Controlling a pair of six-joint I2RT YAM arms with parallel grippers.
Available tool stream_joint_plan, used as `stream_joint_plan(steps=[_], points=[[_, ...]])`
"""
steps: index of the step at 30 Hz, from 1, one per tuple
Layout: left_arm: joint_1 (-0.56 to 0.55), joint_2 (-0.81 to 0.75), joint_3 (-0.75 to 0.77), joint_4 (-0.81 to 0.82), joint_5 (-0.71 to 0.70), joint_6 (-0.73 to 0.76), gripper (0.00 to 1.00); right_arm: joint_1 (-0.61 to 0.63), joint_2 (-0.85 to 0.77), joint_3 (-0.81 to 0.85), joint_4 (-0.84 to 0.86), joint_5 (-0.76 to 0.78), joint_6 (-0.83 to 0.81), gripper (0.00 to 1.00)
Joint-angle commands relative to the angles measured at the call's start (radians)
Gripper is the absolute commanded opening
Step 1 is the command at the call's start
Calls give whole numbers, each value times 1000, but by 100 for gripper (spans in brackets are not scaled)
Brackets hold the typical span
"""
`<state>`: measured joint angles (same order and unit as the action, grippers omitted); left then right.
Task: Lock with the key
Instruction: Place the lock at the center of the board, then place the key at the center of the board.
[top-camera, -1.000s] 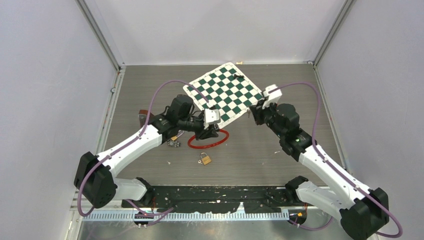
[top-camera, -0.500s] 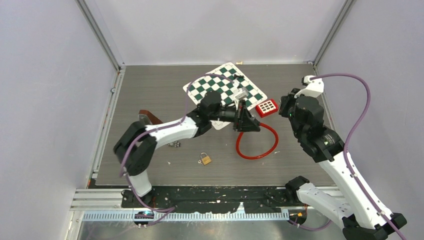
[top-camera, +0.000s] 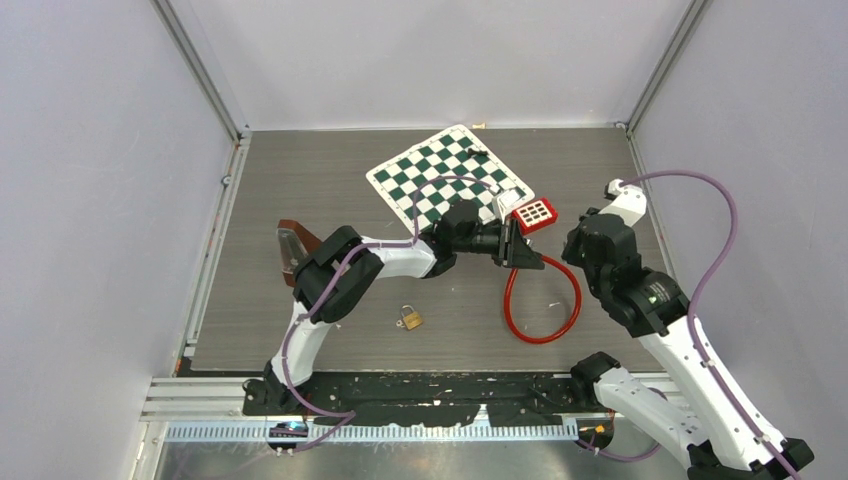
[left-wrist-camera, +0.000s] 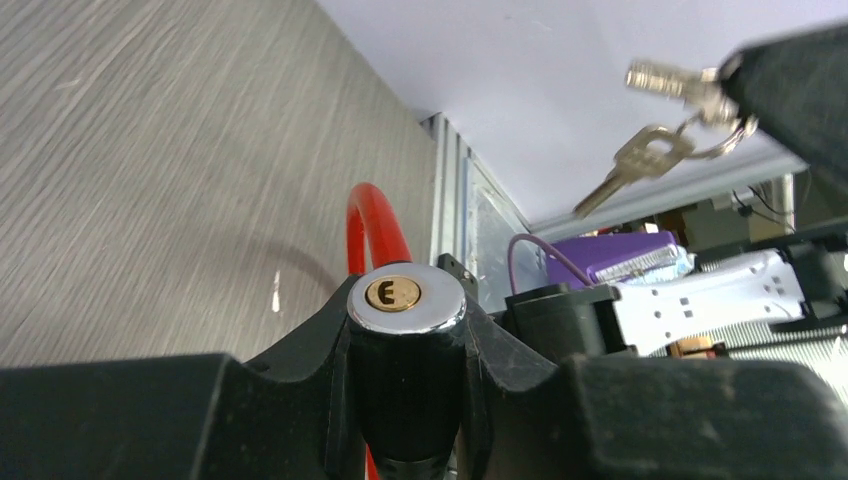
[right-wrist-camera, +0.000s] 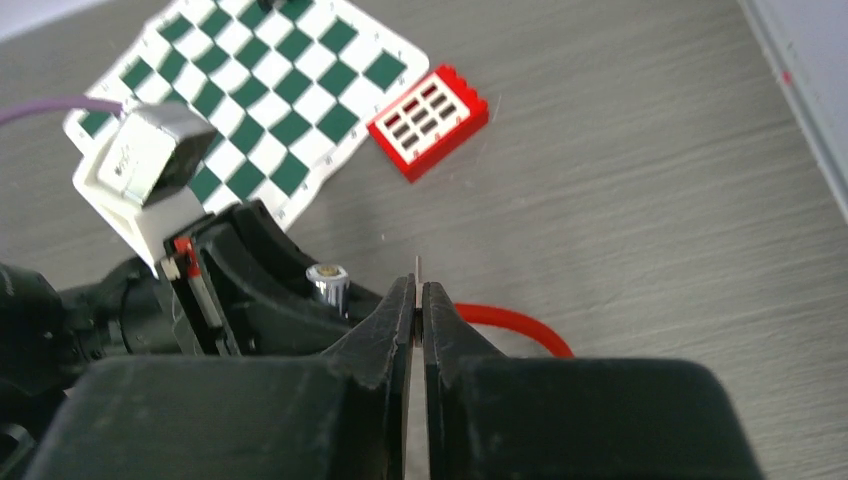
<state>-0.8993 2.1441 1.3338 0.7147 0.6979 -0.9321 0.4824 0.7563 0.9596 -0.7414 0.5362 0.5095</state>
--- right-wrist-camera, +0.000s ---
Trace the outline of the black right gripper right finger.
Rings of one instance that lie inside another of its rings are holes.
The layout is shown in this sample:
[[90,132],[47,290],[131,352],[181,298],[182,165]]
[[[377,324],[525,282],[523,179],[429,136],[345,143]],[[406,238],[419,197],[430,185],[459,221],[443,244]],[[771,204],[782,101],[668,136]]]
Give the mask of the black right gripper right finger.
[[434,479],[759,479],[716,376],[685,360],[514,358],[422,291]]

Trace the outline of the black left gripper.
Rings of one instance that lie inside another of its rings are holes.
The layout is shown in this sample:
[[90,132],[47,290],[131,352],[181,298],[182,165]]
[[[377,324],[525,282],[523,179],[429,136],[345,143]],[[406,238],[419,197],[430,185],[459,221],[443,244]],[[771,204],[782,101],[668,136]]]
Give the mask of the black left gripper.
[[228,208],[233,226],[165,242],[154,268],[119,271],[119,332],[128,355],[301,356],[321,352],[383,296],[351,282],[344,314],[316,297],[304,253],[259,201]]

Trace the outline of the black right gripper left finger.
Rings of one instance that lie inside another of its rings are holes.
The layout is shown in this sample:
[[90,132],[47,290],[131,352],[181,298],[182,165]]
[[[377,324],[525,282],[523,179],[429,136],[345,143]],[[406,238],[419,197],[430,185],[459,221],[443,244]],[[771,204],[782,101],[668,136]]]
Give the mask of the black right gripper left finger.
[[95,364],[30,479],[400,479],[416,288],[318,355],[139,356]]

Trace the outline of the red cable lock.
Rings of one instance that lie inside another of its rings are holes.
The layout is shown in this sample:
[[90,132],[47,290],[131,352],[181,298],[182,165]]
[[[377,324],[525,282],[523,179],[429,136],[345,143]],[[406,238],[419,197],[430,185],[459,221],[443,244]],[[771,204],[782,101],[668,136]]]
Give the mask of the red cable lock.
[[[305,278],[312,285],[312,295],[316,300],[348,318],[351,282],[343,267],[313,264],[305,270]],[[574,357],[570,346],[552,328],[528,315],[488,305],[455,303],[454,306],[467,323],[497,327],[531,338],[554,357]]]

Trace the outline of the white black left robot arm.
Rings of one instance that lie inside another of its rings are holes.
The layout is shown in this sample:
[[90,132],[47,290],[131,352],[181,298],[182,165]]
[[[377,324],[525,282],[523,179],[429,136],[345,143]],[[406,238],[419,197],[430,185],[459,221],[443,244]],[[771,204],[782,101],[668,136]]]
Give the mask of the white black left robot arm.
[[1,269],[1,419],[37,430],[94,362],[125,355],[306,356],[368,316],[356,283],[339,308],[307,278],[313,259],[258,201],[190,222],[155,267],[133,257],[101,281],[58,291]]

